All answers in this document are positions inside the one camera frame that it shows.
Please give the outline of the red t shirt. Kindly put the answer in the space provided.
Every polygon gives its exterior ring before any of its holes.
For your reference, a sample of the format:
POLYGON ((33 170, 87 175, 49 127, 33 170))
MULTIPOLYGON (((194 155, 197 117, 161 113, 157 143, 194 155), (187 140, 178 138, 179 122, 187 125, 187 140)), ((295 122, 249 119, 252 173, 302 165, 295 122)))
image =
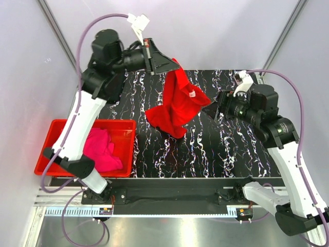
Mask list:
POLYGON ((147 110, 145 115, 152 127, 179 139, 187 132, 183 126, 209 104, 206 94, 189 81, 183 68, 179 68, 166 75, 162 104, 147 110))

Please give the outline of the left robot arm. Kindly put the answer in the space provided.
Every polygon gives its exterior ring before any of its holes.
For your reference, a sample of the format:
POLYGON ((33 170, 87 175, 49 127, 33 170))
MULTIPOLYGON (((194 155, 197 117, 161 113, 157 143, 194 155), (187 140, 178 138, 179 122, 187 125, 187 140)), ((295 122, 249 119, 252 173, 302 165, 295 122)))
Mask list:
POLYGON ((111 198, 108 182, 95 168, 95 162, 83 154, 87 136, 96 117, 108 104, 120 101, 125 73, 144 70, 158 75, 179 69, 177 62, 162 54, 151 38, 136 41, 124 49, 118 33, 101 30, 92 42, 92 56, 81 82, 74 107, 60 134, 43 151, 49 162, 79 178, 93 192, 93 198, 104 204, 111 198))

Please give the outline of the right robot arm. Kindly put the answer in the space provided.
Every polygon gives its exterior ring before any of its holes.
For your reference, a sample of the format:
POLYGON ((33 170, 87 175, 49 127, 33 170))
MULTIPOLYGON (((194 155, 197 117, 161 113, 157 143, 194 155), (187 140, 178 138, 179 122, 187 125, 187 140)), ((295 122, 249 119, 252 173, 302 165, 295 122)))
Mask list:
POLYGON ((280 196, 252 178, 235 183, 229 194, 240 204, 254 202, 276 219, 288 236, 315 230, 328 224, 328 206, 320 196, 313 201, 308 188, 313 187, 302 157, 294 124, 278 114, 278 93, 270 85, 254 85, 249 98, 245 93, 220 91, 216 100, 203 111, 213 120, 239 119, 251 124, 254 135, 267 149, 280 172, 287 195, 280 196))

